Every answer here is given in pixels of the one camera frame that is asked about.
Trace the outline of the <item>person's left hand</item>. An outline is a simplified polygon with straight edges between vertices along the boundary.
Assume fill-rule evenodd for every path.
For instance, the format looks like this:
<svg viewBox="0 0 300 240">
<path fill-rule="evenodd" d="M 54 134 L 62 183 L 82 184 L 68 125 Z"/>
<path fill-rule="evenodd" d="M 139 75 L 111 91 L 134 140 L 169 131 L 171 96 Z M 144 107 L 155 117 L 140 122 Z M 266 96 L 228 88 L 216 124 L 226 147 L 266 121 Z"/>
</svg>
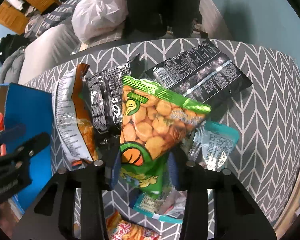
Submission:
<svg viewBox="0 0 300 240">
<path fill-rule="evenodd" d="M 13 230 L 18 224 L 19 219 L 11 209 L 9 202 L 0 204 L 0 228 L 7 235 L 12 238 Z"/>
</svg>

